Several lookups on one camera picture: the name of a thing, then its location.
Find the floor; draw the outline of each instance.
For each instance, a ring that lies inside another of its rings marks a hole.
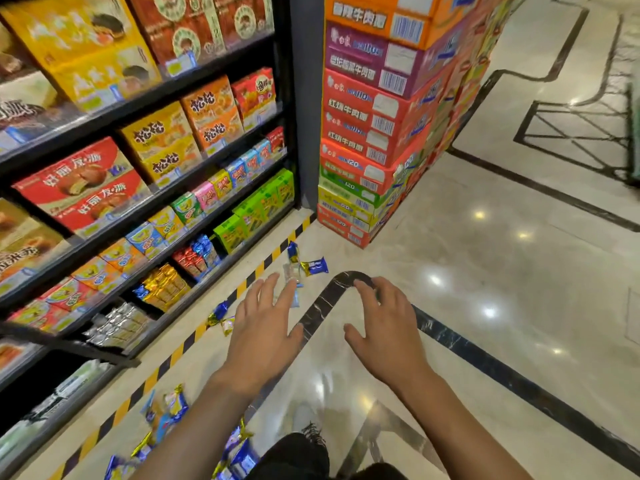
[[[374,242],[361,251],[318,223],[300,234],[302,258],[324,256],[330,272],[308,278],[291,311],[290,326],[305,324],[303,351],[248,412],[258,452],[308,402],[332,475],[384,459],[410,480],[446,478],[409,412],[343,341],[343,323],[363,327],[349,287],[361,275],[346,273],[356,271],[404,290],[429,362],[533,478],[640,476],[640,193],[621,170],[620,94],[640,51],[636,10],[634,0],[522,0],[451,151]],[[204,331],[206,315],[309,214],[290,213],[17,478],[101,479],[110,455],[148,431],[140,409],[153,387],[184,383],[193,400],[228,347],[220,327]],[[121,406],[136,390],[141,400]]]

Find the black pants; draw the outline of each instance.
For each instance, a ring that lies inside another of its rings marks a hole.
[[[329,453],[301,433],[291,433],[269,448],[246,480],[326,480]],[[353,475],[352,480],[407,480],[393,465],[374,463]]]

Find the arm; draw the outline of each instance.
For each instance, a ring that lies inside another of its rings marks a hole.
[[[303,330],[291,334],[289,307],[296,282],[273,304],[277,273],[256,281],[236,309],[227,360],[207,381],[196,402],[134,473],[131,480],[211,480],[231,432],[266,382],[300,351]]]
[[[346,325],[345,339],[374,377],[387,384],[433,444],[452,480],[532,480],[429,366],[409,300],[384,278],[380,293],[363,282],[366,338]]]

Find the purple cardboard box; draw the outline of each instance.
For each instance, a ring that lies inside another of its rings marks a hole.
[[[410,99],[456,55],[468,17],[427,50],[403,47],[338,23],[326,24],[328,69]]]

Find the hand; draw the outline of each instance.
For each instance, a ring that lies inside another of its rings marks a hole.
[[[287,333],[296,281],[286,284],[274,305],[273,288],[279,277],[273,273],[266,281],[254,282],[238,305],[227,360],[222,366],[228,382],[252,397],[293,362],[302,344],[301,324]]]
[[[375,291],[359,280],[354,282],[364,307],[366,337],[347,324],[344,339],[371,375],[398,394],[425,372],[433,371],[407,297],[385,278],[373,278],[373,282],[380,292],[380,304]]]

